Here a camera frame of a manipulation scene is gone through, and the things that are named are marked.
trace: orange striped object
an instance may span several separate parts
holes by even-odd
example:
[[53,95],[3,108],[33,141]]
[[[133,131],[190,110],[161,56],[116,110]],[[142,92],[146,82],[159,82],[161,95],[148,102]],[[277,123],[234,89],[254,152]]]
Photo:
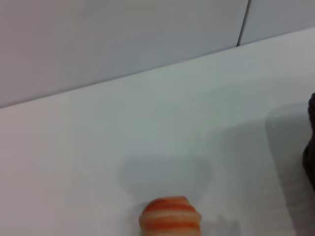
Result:
[[143,210],[143,236],[200,236],[201,215],[186,197],[158,198]]

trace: white wall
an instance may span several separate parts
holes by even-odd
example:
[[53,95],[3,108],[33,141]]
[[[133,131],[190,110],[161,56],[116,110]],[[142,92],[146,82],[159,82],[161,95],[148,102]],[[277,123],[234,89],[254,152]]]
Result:
[[251,0],[241,44],[315,27],[314,0]]
[[236,45],[247,0],[2,0],[0,106]]

